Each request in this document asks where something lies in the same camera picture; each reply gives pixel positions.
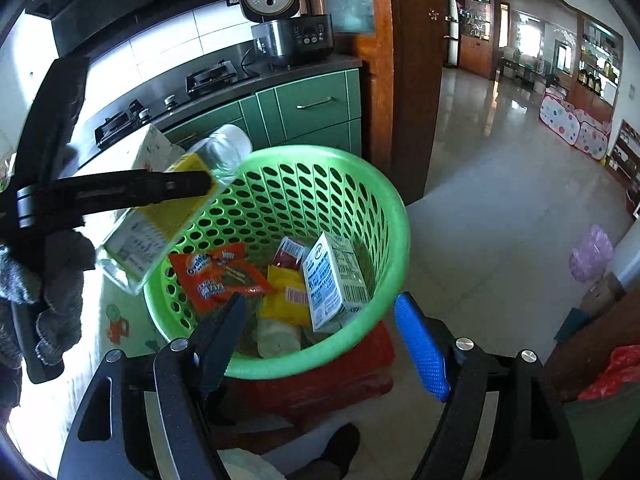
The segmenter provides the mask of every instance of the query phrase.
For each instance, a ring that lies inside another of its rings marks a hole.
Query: ketchup packet
[[[193,307],[204,314],[223,306],[234,292],[244,296],[275,292],[245,256],[244,243],[237,242],[203,254],[169,254],[169,261]]]
[[[309,254],[311,247],[307,247],[302,242],[285,236],[278,246],[271,265],[275,267],[284,267],[285,269],[300,270],[302,260]]]

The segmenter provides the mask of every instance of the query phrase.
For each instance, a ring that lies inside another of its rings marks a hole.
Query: stove knob
[[[145,108],[144,110],[142,110],[139,114],[138,117],[140,118],[140,122],[142,124],[146,124],[150,121],[151,119],[151,114],[149,113],[149,108]]]
[[[167,110],[171,110],[171,108],[175,108],[178,105],[178,102],[175,100],[175,95],[170,95],[164,100],[164,105]]]

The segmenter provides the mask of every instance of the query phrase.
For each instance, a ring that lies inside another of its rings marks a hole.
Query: green cabinet
[[[331,146],[360,156],[358,69],[313,76],[214,108],[164,132],[188,148],[223,124],[242,128],[254,150],[282,144]]]

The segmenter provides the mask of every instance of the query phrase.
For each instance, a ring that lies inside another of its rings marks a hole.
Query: black shoe
[[[340,469],[340,478],[344,478],[349,472],[351,460],[359,446],[360,430],[351,423],[345,424],[329,439],[320,458],[337,465]]]

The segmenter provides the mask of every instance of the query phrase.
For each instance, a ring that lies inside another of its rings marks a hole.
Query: blue gripper pad
[[[444,357],[424,323],[424,315],[409,293],[396,298],[396,325],[424,387],[440,402],[451,390]]]

